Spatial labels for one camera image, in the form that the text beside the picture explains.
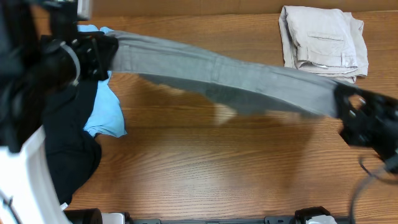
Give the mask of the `grey shorts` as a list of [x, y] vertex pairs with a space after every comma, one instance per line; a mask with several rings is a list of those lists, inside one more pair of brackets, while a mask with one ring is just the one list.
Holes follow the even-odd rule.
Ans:
[[193, 45], [123, 31], [111, 69], [199, 93], [241, 114], [291, 111], [337, 117], [335, 90], [352, 84], [287, 67], [236, 60]]

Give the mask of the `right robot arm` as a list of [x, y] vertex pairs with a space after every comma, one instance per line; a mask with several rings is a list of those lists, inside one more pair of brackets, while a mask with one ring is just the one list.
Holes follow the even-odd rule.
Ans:
[[372, 148], [397, 173], [397, 99], [344, 84], [334, 96], [345, 143]]

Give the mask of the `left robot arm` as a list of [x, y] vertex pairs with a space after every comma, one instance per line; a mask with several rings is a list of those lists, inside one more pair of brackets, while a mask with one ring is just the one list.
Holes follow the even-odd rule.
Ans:
[[1, 219], [4, 223], [101, 223], [97, 209], [65, 213], [45, 158], [45, 97], [81, 81], [102, 81], [118, 41], [80, 32], [90, 1], [37, 1], [50, 34], [38, 36], [33, 1], [1, 2]]

